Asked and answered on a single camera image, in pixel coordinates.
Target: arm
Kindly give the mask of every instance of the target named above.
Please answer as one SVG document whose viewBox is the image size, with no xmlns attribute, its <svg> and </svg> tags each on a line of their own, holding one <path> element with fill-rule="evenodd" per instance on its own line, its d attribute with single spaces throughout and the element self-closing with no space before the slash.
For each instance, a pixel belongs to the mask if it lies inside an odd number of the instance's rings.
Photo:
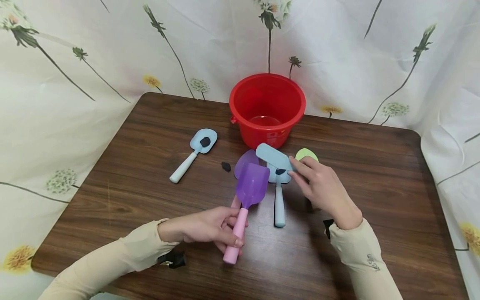
<svg viewBox="0 0 480 300">
<path fill-rule="evenodd" d="M 400 300 L 402 296 L 381 257 L 377 237 L 367 220 L 350 230 L 330 226 L 331 243 L 348 267 L 359 300 Z"/>
<path fill-rule="evenodd" d="M 312 206 L 331 216 L 322 218 L 327 227 L 326 233 L 330 234 L 333 247 L 348 267 L 357 298 L 402 299 L 382 260 L 377 237 L 332 168 L 309 156 L 300 161 L 290 157 L 290 162 L 297 171 L 288 174 L 300 186 Z"/>
<path fill-rule="evenodd" d="M 118 277 L 155 265 L 158 257 L 178 245 L 164 242 L 158 235 L 158 225 L 166 220 L 140 226 L 125 238 L 87 254 L 61 272 L 39 300 L 90 299 Z"/>
<path fill-rule="evenodd" d="M 155 265 L 160 256 L 169 253 L 181 241 L 213 241 L 222 252 L 227 246 L 242 247 L 243 240 L 234 235 L 230 227 L 235 225 L 239 211 L 238 208 L 217 207 L 142 225 L 125 238 L 87 254 L 65 269 L 39 300 L 90 299 L 118 277 Z"/>
</svg>

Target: left hand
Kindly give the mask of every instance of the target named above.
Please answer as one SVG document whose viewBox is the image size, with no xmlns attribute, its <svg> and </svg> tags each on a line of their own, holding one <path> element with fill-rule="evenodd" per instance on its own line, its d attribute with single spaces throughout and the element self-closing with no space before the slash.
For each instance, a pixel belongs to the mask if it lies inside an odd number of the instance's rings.
<svg viewBox="0 0 480 300">
<path fill-rule="evenodd" d="M 238 208 L 219 206 L 196 214 L 170 219 L 158 225 L 158 235 L 162 241 L 191 243 L 213 241 L 221 252 L 227 246 L 241 248 L 243 238 L 232 233 L 240 212 Z"/>
</svg>

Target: fabric backdrop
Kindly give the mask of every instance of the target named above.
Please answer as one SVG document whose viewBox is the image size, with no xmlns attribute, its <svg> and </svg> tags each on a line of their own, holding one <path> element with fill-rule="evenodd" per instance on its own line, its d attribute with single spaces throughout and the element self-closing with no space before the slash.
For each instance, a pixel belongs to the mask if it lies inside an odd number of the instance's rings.
<svg viewBox="0 0 480 300">
<path fill-rule="evenodd" d="M 227 102 L 270 71 L 309 115 L 422 136 L 480 299 L 479 20 L 477 0 L 0 0 L 1 298 L 51 282 L 32 255 L 143 93 Z"/>
</svg>

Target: bucket rim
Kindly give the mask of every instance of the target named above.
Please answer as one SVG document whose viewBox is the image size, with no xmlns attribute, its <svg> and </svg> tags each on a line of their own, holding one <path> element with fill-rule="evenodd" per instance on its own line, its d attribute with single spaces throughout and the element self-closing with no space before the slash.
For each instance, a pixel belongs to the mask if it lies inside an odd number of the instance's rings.
<svg viewBox="0 0 480 300">
<path fill-rule="evenodd" d="M 300 109 L 299 109 L 298 113 L 293 118 L 291 118 L 288 122 L 280 124 L 280 125 L 275 125 L 275 126 L 257 125 L 257 124 L 254 124 L 254 123 L 248 121 L 244 117 L 242 117 L 240 115 L 240 113 L 237 111 L 237 109 L 235 108 L 235 106 L 233 105 L 233 97 L 237 93 L 239 87 L 247 81 L 250 81 L 252 79 L 257 79 L 257 78 L 260 78 L 260 77 L 275 77 L 277 79 L 281 79 L 285 82 L 285 84 L 289 84 L 290 86 L 292 86 L 295 89 L 295 91 L 298 93 L 298 95 L 300 95 Z M 277 130 L 284 130 L 284 129 L 287 129 L 287 128 L 291 128 L 291 127 L 293 127 L 293 125 L 298 123 L 300 121 L 300 119 L 302 118 L 303 114 L 305 113 L 305 108 L 307 106 L 307 102 L 306 102 L 306 99 L 305 99 L 305 94 L 303 93 L 302 89 L 293 80 L 288 79 L 287 77 L 282 76 L 282 75 L 278 75 L 278 74 L 259 73 L 259 74 L 254 74 L 254 75 L 247 76 L 247 77 L 243 78 L 242 80 L 240 80 L 239 82 L 237 82 L 237 84 L 233 87 L 232 91 L 230 92 L 230 97 L 228 98 L 228 106 L 230 107 L 230 111 L 231 111 L 233 117 L 235 119 L 237 119 L 238 123 L 240 123 L 242 125 L 245 125 L 245 126 L 248 126 L 250 128 L 254 128 L 254 129 L 263 129 L 263 130 L 267 130 L 267 131 L 277 131 Z"/>
</svg>

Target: pink handle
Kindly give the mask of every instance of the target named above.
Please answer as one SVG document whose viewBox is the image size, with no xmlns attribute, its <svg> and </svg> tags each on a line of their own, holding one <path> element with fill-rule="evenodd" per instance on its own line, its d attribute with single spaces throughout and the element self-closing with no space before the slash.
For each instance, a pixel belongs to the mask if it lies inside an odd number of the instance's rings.
<svg viewBox="0 0 480 300">
<path fill-rule="evenodd" d="M 237 217 L 237 222 L 233 227 L 233 234 L 237 237 L 243 237 L 245 231 L 245 223 L 247 222 L 248 210 L 241 208 L 239 215 Z M 225 255 L 223 255 L 223 261 L 227 264 L 236 264 L 237 258 L 239 255 L 240 248 L 228 246 L 225 250 Z"/>
<path fill-rule="evenodd" d="M 235 197 L 233 197 L 233 201 L 232 201 L 231 207 L 232 207 L 232 208 L 240 208 L 240 207 L 241 207 L 241 202 L 240 202 L 240 200 L 238 199 L 237 195 L 235 195 Z"/>
</svg>

